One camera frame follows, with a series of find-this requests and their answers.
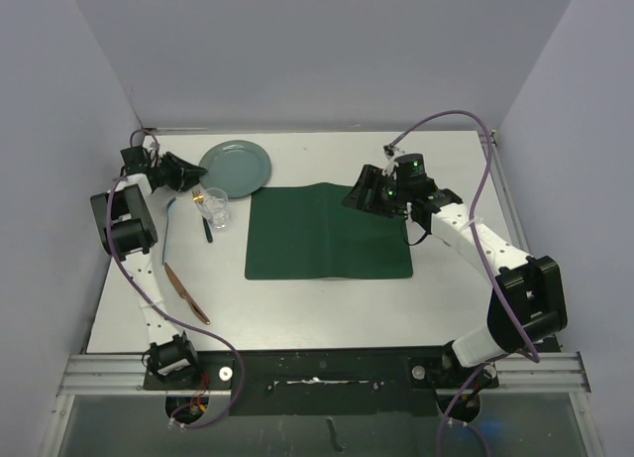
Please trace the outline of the teal round plate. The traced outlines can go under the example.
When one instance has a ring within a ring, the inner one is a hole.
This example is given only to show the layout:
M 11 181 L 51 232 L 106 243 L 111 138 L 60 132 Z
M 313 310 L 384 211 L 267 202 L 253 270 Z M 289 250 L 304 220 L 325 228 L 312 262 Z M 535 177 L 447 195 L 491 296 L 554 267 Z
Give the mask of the teal round plate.
M 206 169 L 203 188 L 222 189 L 230 199 L 247 197 L 264 187 L 271 176 L 271 160 L 261 146 L 244 140 L 223 142 L 199 162 Z

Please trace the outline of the dark green placemat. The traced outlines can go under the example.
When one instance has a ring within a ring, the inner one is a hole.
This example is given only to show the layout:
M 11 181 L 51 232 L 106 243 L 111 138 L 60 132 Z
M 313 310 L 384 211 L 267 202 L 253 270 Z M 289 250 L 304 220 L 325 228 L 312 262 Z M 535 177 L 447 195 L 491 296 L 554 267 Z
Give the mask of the dark green placemat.
M 245 278 L 400 280 L 413 275 L 400 219 L 342 205 L 350 189 L 322 182 L 252 195 Z

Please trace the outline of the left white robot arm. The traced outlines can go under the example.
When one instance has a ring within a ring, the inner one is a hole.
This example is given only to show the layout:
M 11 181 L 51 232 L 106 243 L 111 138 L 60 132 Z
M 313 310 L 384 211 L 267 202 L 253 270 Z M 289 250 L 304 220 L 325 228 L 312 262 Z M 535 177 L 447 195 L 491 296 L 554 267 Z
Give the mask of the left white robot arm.
M 165 299 L 153 253 L 159 232 L 146 199 L 163 186 L 183 191 L 194 185 L 203 169 L 156 147 L 129 147 L 121 151 L 122 180 L 113 189 L 90 197 L 104 250 L 123 266 L 121 272 L 133 286 L 148 334 L 142 356 L 147 375 L 158 383 L 188 389 L 200 380 L 202 365 L 184 331 L 167 318 Z

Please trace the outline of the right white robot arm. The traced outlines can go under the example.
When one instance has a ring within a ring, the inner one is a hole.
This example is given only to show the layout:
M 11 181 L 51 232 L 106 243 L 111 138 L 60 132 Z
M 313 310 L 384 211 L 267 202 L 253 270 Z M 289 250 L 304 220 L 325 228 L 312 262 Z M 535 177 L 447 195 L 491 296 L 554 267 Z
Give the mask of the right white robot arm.
M 458 195 L 426 173 L 422 155 L 401 155 L 386 170 L 364 166 L 342 204 L 382 217 L 410 217 L 490 281 L 485 324 L 445 347 L 441 373 L 448 384 L 464 386 L 477 365 L 527 351 L 567 326 L 558 263 L 514 247 L 475 218 Z

